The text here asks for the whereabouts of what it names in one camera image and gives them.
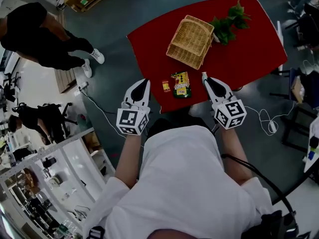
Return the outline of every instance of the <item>power cord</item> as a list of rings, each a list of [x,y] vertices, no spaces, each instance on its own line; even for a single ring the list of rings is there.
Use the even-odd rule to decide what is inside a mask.
[[[277,132],[277,130],[279,128],[278,123],[275,122],[274,119],[277,118],[277,117],[281,117],[281,116],[288,116],[292,112],[292,110],[294,109],[294,106],[295,106],[295,102],[293,103],[292,108],[290,109],[290,111],[287,114],[277,115],[277,116],[274,116],[272,119],[270,119],[270,116],[269,116],[268,112],[265,109],[261,109],[260,112],[258,112],[258,111],[256,111],[255,109],[253,109],[253,108],[251,108],[249,106],[245,106],[245,108],[249,108],[249,109],[253,110],[254,112],[256,112],[258,114],[261,128],[263,129],[263,131],[266,133],[267,136],[272,136],[272,135],[274,135]],[[266,112],[266,114],[268,116],[268,119],[265,119],[265,120],[261,119],[262,111]],[[266,122],[266,121],[268,121],[268,132],[270,134],[263,127],[263,123],[262,122]]]
[[[94,105],[96,106],[96,108],[99,109],[99,110],[103,113],[103,115],[104,115],[104,117],[106,118],[107,122],[108,122],[108,123],[110,124],[110,126],[115,130],[115,132],[116,132],[120,137],[126,139],[125,136],[121,135],[121,134],[116,130],[116,128],[110,123],[108,117],[106,116],[106,114],[115,114],[115,115],[117,115],[117,114],[116,114],[116,113],[111,113],[111,112],[105,112],[105,111],[103,111],[103,110],[96,104],[96,102],[95,102],[91,97],[89,97],[86,93],[83,92],[83,89],[82,89],[81,87],[79,87],[79,91],[80,91],[84,96],[86,96],[92,103],[94,103]]]

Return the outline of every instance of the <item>gray floor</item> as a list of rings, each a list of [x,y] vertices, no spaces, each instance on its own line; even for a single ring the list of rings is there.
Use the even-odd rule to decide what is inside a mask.
[[[91,79],[87,79],[79,69],[76,72],[78,83],[88,81],[87,93],[105,111],[116,112],[126,89],[137,80],[142,79],[132,47],[126,36],[157,16],[198,1],[202,0],[104,0],[84,14],[76,13],[67,8],[65,10],[67,29],[74,35],[87,38],[106,55],[104,65],[99,65],[91,60],[94,71]],[[277,20],[283,22],[293,18],[287,13],[287,1],[259,0],[274,23]],[[312,61],[309,52],[298,52],[292,47],[296,41],[296,35],[293,31],[285,31],[284,39],[289,58],[284,69],[301,67],[304,59]],[[77,54],[83,57],[87,56],[82,52],[77,52]],[[256,110],[266,109],[271,117],[287,113],[293,103],[270,97],[270,92],[288,93],[287,78],[267,75],[244,86],[238,92],[238,97],[243,100],[245,105]],[[93,103],[85,97],[83,100],[105,151],[116,165],[124,143],[123,139],[115,134],[103,114],[96,109]],[[202,117],[209,126],[213,126],[213,120],[208,112],[209,104],[205,105],[207,113],[203,114]],[[159,115],[160,107],[154,98],[151,99],[151,108],[153,114],[149,126],[157,118],[167,116]],[[114,125],[116,116],[108,115],[108,118]],[[279,124],[278,132],[274,136],[266,136],[260,127],[257,114],[248,111],[244,124],[237,129],[237,132],[250,162],[277,184],[283,192],[287,192],[303,174],[302,157],[304,154],[281,144],[284,125],[280,119],[277,119],[277,122]],[[307,138],[299,135],[292,134],[292,141],[300,142],[303,146],[307,145]],[[277,198],[273,191],[271,191],[271,196],[272,199]]]

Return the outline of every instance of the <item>hand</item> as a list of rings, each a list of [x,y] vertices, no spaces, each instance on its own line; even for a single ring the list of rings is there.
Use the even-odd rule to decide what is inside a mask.
[[[50,135],[47,135],[47,137],[48,137],[49,141],[50,141],[51,143],[53,143],[53,138],[52,138]]]

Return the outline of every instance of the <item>snack bag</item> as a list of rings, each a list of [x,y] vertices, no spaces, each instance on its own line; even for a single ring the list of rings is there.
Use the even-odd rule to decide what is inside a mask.
[[[175,98],[190,98],[191,90],[187,72],[175,73],[171,75],[175,79],[173,95]]]

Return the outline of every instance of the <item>white shirt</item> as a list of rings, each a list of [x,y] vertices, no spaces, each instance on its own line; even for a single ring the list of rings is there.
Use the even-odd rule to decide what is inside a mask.
[[[216,140],[201,126],[167,130],[145,143],[138,183],[112,177],[84,225],[107,239],[146,239],[174,229],[202,239],[235,239],[273,212],[258,178],[239,186],[223,169]]]

